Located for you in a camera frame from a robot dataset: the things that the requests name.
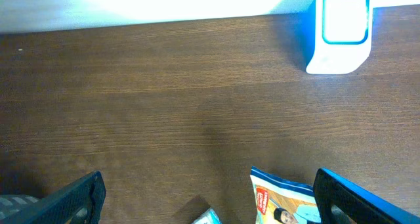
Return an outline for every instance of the brown wooden surface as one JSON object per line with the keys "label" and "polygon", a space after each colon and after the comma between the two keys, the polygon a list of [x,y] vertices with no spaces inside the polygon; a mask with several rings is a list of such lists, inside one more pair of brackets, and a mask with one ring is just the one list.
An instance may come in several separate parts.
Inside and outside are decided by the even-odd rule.
{"label": "brown wooden surface", "polygon": [[301,70],[297,15],[3,36],[0,189],[99,169],[103,223],[252,223],[251,166],[327,167],[420,215],[420,6],[374,18],[343,76]]}

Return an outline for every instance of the red logo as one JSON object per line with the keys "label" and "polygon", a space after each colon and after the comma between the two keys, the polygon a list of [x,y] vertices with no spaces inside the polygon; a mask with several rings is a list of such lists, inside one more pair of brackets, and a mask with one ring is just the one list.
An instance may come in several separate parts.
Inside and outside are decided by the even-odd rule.
{"label": "red logo", "polygon": [[262,188],[257,188],[257,209],[265,214],[268,203],[268,191]]}

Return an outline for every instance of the illuminated screen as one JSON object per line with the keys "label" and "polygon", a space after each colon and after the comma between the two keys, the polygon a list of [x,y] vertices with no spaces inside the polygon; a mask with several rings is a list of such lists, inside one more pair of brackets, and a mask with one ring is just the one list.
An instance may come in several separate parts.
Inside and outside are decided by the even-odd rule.
{"label": "illuminated screen", "polygon": [[322,37],[330,44],[361,44],[368,38],[369,0],[324,0]]}

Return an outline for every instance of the black plastic part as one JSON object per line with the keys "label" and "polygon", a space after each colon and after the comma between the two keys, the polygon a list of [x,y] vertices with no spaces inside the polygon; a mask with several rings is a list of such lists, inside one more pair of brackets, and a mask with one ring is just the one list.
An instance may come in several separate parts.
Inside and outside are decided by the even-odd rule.
{"label": "black plastic part", "polygon": [[420,218],[375,196],[328,169],[319,169],[314,182],[315,201],[322,223],[337,223],[337,206],[357,223],[420,223]]}
{"label": "black plastic part", "polygon": [[3,223],[67,223],[85,208],[83,218],[70,223],[97,224],[105,200],[105,185],[99,171],[94,171],[37,203],[2,220]]}

